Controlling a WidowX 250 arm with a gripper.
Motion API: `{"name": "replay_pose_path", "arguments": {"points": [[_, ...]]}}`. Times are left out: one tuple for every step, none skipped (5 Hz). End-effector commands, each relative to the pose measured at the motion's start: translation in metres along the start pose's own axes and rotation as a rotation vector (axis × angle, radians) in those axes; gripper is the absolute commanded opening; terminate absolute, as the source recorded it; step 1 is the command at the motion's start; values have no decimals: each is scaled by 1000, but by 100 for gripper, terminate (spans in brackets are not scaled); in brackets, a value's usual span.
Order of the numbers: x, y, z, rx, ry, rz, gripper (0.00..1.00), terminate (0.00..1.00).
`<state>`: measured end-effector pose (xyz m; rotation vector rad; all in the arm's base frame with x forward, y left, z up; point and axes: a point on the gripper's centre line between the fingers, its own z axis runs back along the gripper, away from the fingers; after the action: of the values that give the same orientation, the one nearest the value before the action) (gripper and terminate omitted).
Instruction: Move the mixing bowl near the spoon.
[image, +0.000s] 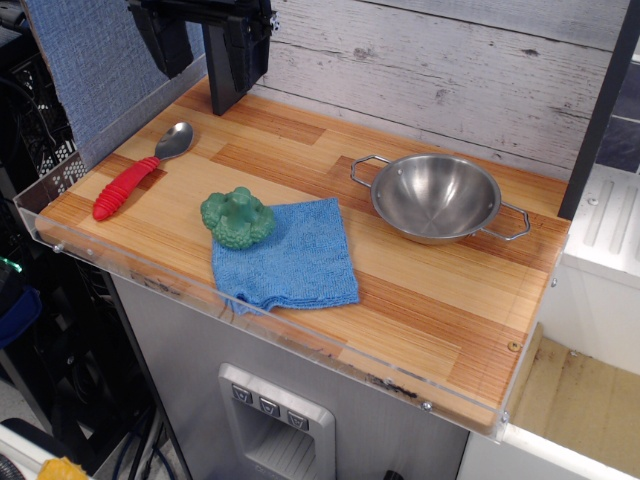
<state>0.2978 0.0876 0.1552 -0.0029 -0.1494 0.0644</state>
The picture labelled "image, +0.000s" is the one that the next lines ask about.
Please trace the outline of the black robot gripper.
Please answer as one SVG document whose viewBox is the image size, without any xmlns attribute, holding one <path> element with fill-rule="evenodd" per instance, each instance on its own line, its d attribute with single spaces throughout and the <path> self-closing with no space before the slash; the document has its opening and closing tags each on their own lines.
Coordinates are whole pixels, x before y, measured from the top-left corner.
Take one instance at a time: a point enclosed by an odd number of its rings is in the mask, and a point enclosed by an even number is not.
<svg viewBox="0 0 640 480">
<path fill-rule="evenodd" d="M 225 45 L 237 92 L 246 92 L 268 70 L 274 11 L 270 1 L 129 1 L 130 12 L 157 68 L 169 79 L 192 62 L 186 23 L 228 22 Z"/>
</svg>

